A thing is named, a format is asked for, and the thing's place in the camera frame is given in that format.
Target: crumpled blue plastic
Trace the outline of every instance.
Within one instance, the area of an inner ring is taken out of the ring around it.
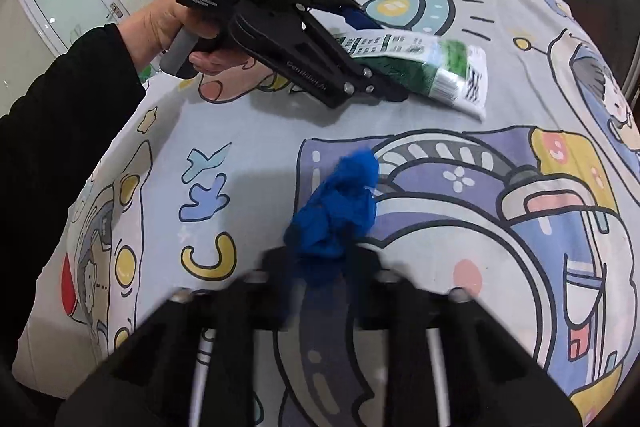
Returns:
[[[378,181],[378,160],[370,150],[340,159],[334,172],[293,216],[284,242],[299,257],[339,259],[346,245],[364,237],[376,219],[368,187]]]

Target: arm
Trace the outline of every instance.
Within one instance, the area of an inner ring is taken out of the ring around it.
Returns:
[[[69,206],[144,97],[136,70],[168,47],[182,24],[205,37],[217,32],[175,0],[157,0],[120,26],[89,31],[0,118],[0,255],[2,273],[12,279],[0,286],[0,354],[7,360]],[[246,57],[226,50],[190,59],[215,74]]]

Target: cartoon tablecloth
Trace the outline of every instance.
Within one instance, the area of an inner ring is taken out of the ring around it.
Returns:
[[[486,121],[418,98],[329,110],[253,60],[159,74],[71,213],[68,320],[106,356],[172,288],[254,267],[338,159],[370,148],[366,243],[423,288],[478,296],[588,423],[640,350],[640,135],[611,71],[561,0],[358,1],[383,25],[484,48]],[[383,337],[354,331],[344,293],[303,290],[291,328],[258,336],[256,424],[382,424]]]

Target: toothpaste tube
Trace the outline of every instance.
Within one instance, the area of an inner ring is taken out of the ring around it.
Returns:
[[[335,35],[362,65],[411,92],[484,120],[488,79],[482,48],[404,30],[354,30]]]

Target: hand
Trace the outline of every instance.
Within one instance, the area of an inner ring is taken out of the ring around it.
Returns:
[[[118,28],[136,70],[142,71],[156,55],[169,48],[182,26],[206,39],[218,34],[216,25],[204,20],[201,12],[182,6],[175,0],[155,0],[127,18]],[[239,49],[189,55],[195,70],[208,75],[240,66],[248,58]]]

